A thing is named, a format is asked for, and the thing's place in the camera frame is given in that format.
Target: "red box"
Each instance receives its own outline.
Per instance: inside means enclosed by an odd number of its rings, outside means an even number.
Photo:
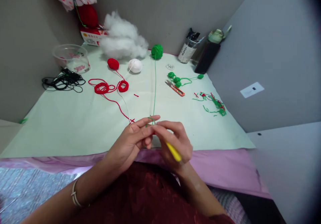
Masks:
[[[99,25],[97,28],[80,27],[80,33],[88,45],[99,46],[101,39],[107,35],[105,29]]]

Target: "clear plastic cup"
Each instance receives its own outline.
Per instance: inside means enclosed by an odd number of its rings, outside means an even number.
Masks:
[[[70,71],[83,74],[90,70],[88,52],[79,45],[59,45],[53,49],[52,54],[59,66],[67,67]]]

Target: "hand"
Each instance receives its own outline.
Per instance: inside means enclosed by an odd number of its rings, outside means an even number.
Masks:
[[[119,138],[113,144],[105,156],[105,160],[119,169],[122,173],[127,170],[137,157],[139,151],[145,146],[150,149],[152,135],[154,130],[150,125],[151,119],[159,120],[159,115],[151,116],[150,118],[143,118],[135,123],[125,127]]]
[[[179,174],[182,171],[182,165],[174,159],[166,142],[170,143],[177,150],[184,164],[189,162],[192,158],[193,146],[187,137],[183,124],[181,122],[160,121],[153,125],[152,128],[162,144],[162,156],[166,164],[176,174]]]

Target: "silver bangle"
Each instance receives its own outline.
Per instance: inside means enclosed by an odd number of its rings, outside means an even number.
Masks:
[[[76,179],[76,181],[74,182],[73,192],[71,193],[71,196],[73,198],[73,202],[74,202],[75,206],[82,208],[83,206],[77,200],[76,191],[75,191],[75,186],[76,186],[77,181],[78,181],[78,179]]]

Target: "cotton fluff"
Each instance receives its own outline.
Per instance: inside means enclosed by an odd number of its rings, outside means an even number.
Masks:
[[[132,59],[131,61],[129,61],[128,68],[130,69],[130,71],[136,74],[142,70],[143,64],[138,59]]]
[[[101,40],[100,46],[109,58],[146,56],[147,41],[138,34],[137,27],[120,18],[118,12],[107,14],[104,24],[108,35]]]

